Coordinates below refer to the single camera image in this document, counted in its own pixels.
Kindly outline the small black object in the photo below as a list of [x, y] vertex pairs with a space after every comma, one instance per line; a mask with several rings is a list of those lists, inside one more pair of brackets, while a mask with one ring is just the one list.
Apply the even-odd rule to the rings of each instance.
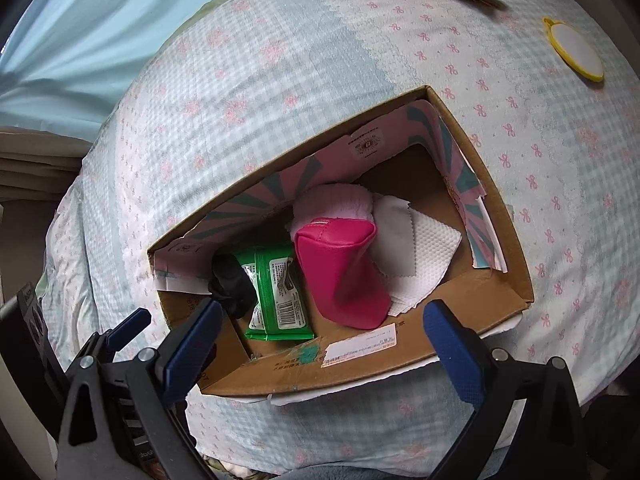
[[230, 318], [244, 318], [256, 307], [256, 289], [232, 252], [218, 249], [210, 262], [208, 290]]

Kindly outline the green wet wipes pack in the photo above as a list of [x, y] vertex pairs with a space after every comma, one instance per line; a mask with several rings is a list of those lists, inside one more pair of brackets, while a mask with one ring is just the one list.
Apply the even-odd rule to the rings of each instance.
[[254, 246], [234, 255], [257, 294], [244, 336], [260, 341], [314, 339], [316, 335], [294, 269], [293, 244]]

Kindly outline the white dotted paper towel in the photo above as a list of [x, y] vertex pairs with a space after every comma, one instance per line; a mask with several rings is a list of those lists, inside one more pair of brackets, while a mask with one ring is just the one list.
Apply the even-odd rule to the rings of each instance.
[[386, 289], [392, 298], [389, 316], [409, 312], [434, 292], [462, 241], [462, 234], [451, 226], [414, 209], [409, 209], [409, 214], [414, 235], [414, 272], [385, 279]]

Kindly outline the magenta zip pouch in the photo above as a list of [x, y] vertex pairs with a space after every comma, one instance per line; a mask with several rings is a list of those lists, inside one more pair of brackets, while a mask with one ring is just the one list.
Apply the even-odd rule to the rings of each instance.
[[378, 229], [368, 220], [323, 218], [294, 236], [297, 260], [320, 314], [357, 330], [374, 330], [390, 310], [390, 294], [369, 247]]

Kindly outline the pink fluffy scrunchie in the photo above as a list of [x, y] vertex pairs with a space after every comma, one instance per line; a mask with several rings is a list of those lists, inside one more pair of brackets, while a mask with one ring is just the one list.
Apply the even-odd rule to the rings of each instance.
[[316, 219], [360, 219], [373, 221], [373, 195], [363, 186], [346, 183], [311, 188], [293, 203], [291, 237]]

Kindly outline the yellow rimmed white mesh pad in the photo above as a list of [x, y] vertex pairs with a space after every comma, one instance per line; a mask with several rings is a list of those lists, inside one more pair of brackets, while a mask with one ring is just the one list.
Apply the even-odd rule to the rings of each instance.
[[564, 22], [543, 18], [549, 44], [575, 73], [595, 84], [604, 81], [604, 66], [597, 51], [573, 27]]

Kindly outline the grey microfibre cloth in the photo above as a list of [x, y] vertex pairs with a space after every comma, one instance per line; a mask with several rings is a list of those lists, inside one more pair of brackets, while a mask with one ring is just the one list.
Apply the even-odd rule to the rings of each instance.
[[375, 197], [373, 219], [378, 229], [371, 254], [380, 271], [392, 278], [416, 273], [416, 236], [409, 203], [395, 196]]

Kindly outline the cardboard box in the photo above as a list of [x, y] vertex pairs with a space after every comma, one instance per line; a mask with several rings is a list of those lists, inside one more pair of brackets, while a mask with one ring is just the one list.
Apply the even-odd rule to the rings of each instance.
[[150, 251], [170, 324], [228, 307], [202, 393], [320, 394], [426, 363], [423, 310], [477, 333], [533, 302], [506, 204], [435, 91], [319, 133], [215, 194]]

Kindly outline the beige pleated curtain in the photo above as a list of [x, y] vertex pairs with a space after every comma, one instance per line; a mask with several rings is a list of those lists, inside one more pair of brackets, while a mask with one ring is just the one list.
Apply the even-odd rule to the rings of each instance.
[[52, 132], [1, 127], [1, 201], [60, 200], [91, 148], [85, 140]]

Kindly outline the checked floral bedspread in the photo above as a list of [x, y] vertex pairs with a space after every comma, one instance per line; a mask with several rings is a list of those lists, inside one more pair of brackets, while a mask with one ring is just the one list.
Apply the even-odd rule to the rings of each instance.
[[[534, 304], [498, 344], [562, 356], [587, 402], [639, 354], [639, 81], [574, 0], [229, 0], [198, 14], [104, 122], [47, 234], [42, 310], [68, 364], [138, 307], [168, 327], [148, 249], [215, 194], [312, 136], [432, 87], [510, 212]], [[597, 51], [595, 84], [543, 18]]]

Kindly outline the light blue curtain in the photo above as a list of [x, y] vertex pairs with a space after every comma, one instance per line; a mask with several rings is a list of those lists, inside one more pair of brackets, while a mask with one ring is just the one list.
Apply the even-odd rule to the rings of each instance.
[[34, 0], [1, 50], [2, 126], [91, 142], [160, 46], [210, 0]]

